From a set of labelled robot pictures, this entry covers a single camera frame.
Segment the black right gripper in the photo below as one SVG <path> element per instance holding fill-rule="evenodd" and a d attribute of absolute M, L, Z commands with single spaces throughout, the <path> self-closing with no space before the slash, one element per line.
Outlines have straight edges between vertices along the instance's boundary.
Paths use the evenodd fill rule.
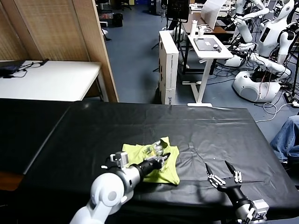
<path fill-rule="evenodd" d="M 234 208 L 239 208 L 245 204 L 250 204 L 250 200 L 241 191 L 241 171 L 235 169 L 234 166 L 228 161 L 225 161 L 225 164 L 234 178 L 224 178 L 224 180 L 221 179 L 217 175 L 214 175 L 209 165 L 205 163 L 208 181 L 212 186 L 218 188 L 220 192 L 224 192 L 229 197 Z"/>

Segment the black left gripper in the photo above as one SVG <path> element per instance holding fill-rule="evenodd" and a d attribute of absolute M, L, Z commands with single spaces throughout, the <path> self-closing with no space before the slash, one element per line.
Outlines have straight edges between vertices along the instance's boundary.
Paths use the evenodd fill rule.
<path fill-rule="evenodd" d="M 166 160 L 169 158 L 169 156 L 170 153 L 166 153 L 163 155 L 154 155 L 145 158 L 143 162 L 138 164 L 140 175 L 148 175 L 155 169 L 159 169 L 160 172 L 164 172 L 166 170 Z"/>

